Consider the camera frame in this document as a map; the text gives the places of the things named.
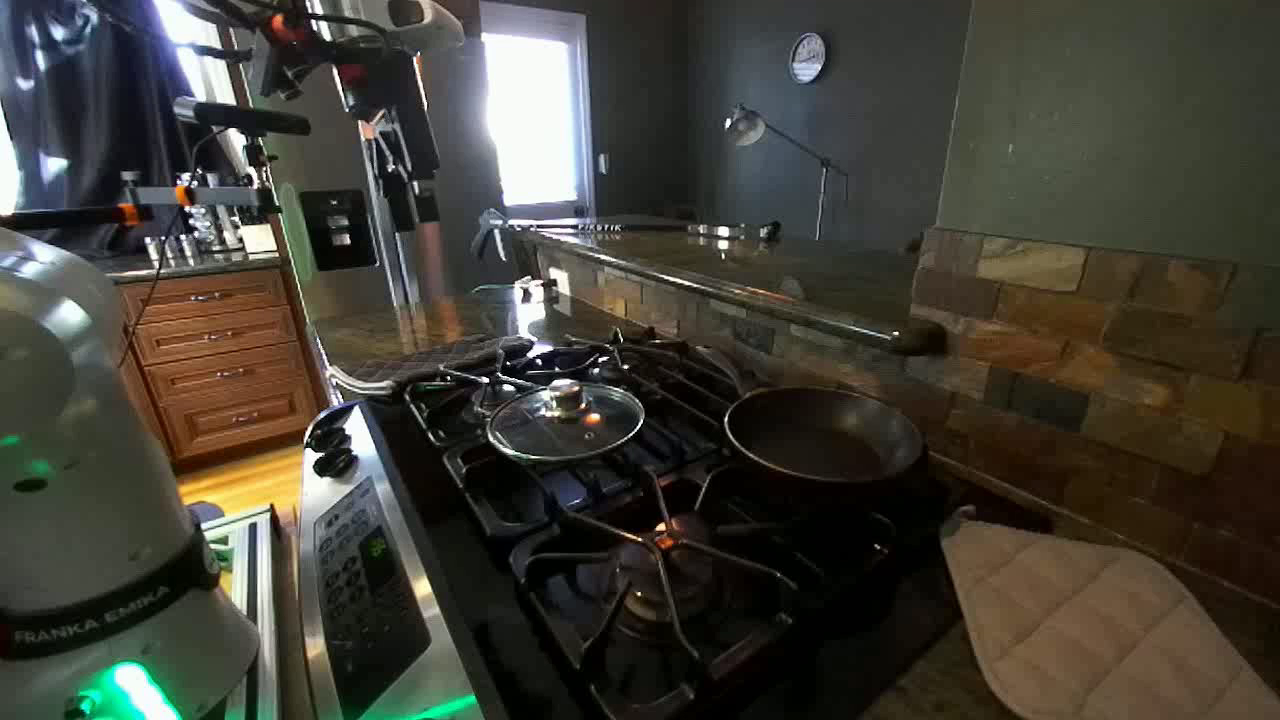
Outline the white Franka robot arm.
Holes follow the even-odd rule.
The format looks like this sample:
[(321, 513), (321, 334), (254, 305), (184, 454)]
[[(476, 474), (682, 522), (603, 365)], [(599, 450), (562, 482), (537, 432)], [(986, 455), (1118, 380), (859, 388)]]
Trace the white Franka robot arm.
[(199, 720), (254, 659), (118, 360), (117, 285), (0, 233), (4, 720)]

